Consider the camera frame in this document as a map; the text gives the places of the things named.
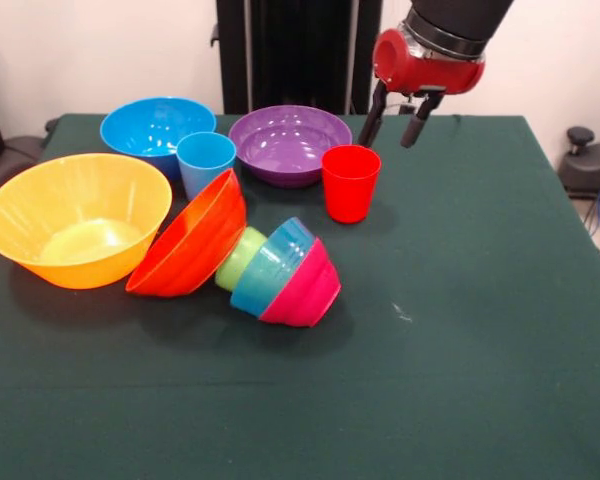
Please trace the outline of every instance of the light green bowl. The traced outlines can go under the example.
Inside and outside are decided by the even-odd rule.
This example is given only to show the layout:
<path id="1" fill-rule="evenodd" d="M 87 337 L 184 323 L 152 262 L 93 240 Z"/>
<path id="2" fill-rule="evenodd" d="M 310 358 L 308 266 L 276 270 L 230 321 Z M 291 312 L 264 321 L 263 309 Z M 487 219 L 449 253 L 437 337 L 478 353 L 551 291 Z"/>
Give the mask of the light green bowl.
<path id="1" fill-rule="evenodd" d="M 267 237 L 258 230 L 247 227 L 229 258 L 216 270 L 216 285 L 233 292 L 247 265 L 266 241 Z"/>

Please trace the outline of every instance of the blue cup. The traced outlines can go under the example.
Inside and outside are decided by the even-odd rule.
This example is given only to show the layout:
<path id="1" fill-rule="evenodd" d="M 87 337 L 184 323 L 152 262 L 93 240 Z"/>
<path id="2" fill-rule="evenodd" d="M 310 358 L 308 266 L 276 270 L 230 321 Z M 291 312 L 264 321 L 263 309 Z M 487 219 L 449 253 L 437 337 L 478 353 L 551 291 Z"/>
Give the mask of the blue cup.
<path id="1" fill-rule="evenodd" d="M 187 198 L 193 200 L 218 175 L 233 166 L 236 146 L 219 133 L 198 132 L 180 140 L 176 155 Z"/>
<path id="2" fill-rule="evenodd" d="M 291 280 L 314 241 L 296 217 L 280 225 L 247 265 L 231 295 L 231 306 L 260 318 Z"/>

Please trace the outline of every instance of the red cup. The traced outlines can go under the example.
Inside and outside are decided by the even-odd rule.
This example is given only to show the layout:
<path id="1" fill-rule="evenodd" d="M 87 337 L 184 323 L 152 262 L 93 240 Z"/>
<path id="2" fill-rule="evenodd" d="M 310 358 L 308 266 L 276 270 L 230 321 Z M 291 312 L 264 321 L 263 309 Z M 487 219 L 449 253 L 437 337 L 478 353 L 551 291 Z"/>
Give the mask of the red cup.
<path id="1" fill-rule="evenodd" d="M 322 181 L 327 213 L 336 222 L 363 220 L 373 198 L 382 161 L 360 145 L 333 147 L 322 156 Z"/>

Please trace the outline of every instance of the purple bowl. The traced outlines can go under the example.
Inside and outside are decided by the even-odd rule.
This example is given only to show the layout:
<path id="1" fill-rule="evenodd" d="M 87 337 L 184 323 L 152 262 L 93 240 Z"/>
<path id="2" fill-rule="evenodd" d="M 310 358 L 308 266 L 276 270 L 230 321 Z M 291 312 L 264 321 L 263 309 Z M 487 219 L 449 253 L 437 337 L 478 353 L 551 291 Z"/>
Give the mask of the purple bowl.
<path id="1" fill-rule="evenodd" d="M 259 179 L 276 187 L 299 188 L 320 181 L 322 155 L 351 143 L 351 130 L 335 115 L 313 107 L 261 108 L 229 131 L 238 158 Z"/>

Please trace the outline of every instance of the blue bowl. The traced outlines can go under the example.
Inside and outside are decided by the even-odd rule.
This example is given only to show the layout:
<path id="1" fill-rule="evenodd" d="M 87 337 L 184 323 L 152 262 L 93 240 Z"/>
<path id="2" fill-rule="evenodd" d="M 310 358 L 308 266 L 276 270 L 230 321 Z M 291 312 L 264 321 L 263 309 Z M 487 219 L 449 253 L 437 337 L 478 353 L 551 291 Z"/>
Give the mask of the blue bowl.
<path id="1" fill-rule="evenodd" d="M 198 132 L 178 143 L 176 155 L 187 198 L 193 200 L 218 175 L 233 166 L 236 146 L 219 133 Z"/>
<path id="2" fill-rule="evenodd" d="M 296 217 L 280 225 L 247 265 L 231 295 L 231 306 L 260 318 L 291 280 L 314 241 Z"/>
<path id="3" fill-rule="evenodd" d="M 186 98 L 156 97 L 111 112 L 100 125 L 100 137 L 112 150 L 144 160 L 170 180 L 177 180 L 178 142 L 215 128 L 216 117 L 204 105 Z"/>

